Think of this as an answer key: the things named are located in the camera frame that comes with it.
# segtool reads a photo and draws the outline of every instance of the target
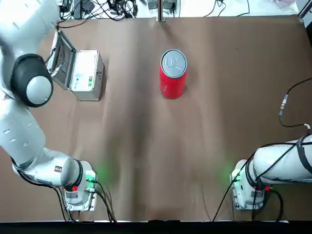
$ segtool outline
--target connector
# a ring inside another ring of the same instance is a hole
[[[90,183],[96,183],[97,181],[94,179],[90,179],[90,178],[86,178],[86,181],[90,182]]]
[[[89,193],[95,193],[96,189],[95,188],[85,188],[85,191],[88,191]]]

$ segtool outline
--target soda can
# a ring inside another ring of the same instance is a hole
[[[184,90],[187,61],[177,49],[166,51],[160,61],[160,91],[167,98],[178,98]]]

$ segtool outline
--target brown table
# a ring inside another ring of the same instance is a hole
[[[46,147],[85,159],[99,172],[119,220],[209,220],[239,159],[305,132],[283,128],[277,118],[287,89],[312,76],[312,49],[296,17],[89,20],[64,31],[78,49],[100,51],[105,94],[100,102],[79,102],[55,85],[50,102],[32,113]],[[44,57],[52,39],[53,33],[39,47]],[[176,100],[158,87],[160,57],[169,48],[188,60],[185,92]],[[291,93],[287,123],[311,120],[311,85]],[[1,221],[62,219],[55,192],[23,182],[3,150],[0,167]],[[284,198],[283,219],[312,219],[311,185],[276,189]],[[274,220],[278,206],[272,196],[258,218]],[[81,218],[107,219],[102,202]],[[250,219],[250,212],[235,218]],[[230,196],[217,219],[232,219]]]

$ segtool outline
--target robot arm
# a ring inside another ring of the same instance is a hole
[[[12,9],[20,14],[12,14]],[[51,97],[53,82],[37,45],[55,27],[56,0],[0,1],[0,146],[13,160],[15,173],[30,180],[65,188],[69,210],[91,210],[96,179],[92,167],[61,152],[46,149],[45,135],[29,107],[40,107]]]
[[[305,137],[302,142],[305,144],[298,144],[298,140],[287,142],[296,144],[293,148],[290,144],[259,148],[251,160],[244,159],[237,163],[230,174],[231,181],[236,178],[232,184],[232,199],[237,210],[261,208],[266,185],[312,183],[312,144],[307,144],[312,142],[312,135]],[[269,169],[282,155],[284,156]]]

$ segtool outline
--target metal case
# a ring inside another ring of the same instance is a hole
[[[104,63],[97,50],[77,50],[61,30],[55,32],[47,69],[63,89],[79,100],[99,101]]]
[[[81,101],[99,101],[104,63],[97,50],[76,53],[71,91]]]

